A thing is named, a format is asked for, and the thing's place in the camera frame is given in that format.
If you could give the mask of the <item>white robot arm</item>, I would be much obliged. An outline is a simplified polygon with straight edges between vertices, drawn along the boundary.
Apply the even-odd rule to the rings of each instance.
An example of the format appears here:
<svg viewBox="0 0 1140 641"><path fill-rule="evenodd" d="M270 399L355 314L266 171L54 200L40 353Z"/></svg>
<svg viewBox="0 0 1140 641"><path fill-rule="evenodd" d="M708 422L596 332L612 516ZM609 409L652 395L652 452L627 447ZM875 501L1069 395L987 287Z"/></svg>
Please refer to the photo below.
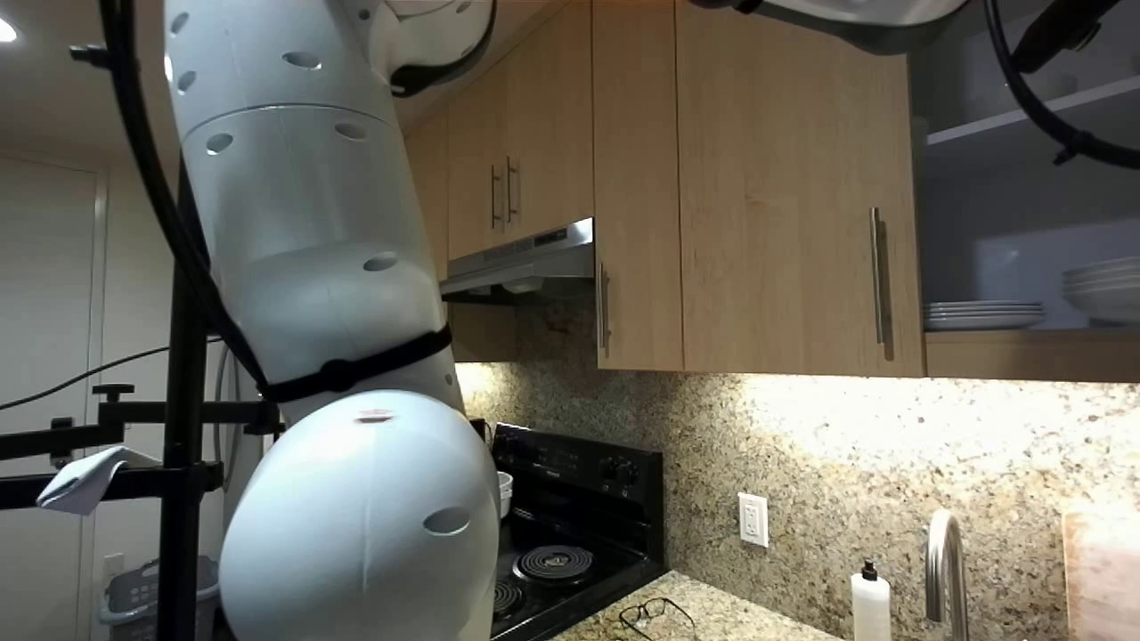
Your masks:
<svg viewBox="0 0 1140 641"><path fill-rule="evenodd" d="M238 641L492 641L500 479L394 113L492 28L496 0L165 0L206 278L292 422L217 560Z"/></svg>

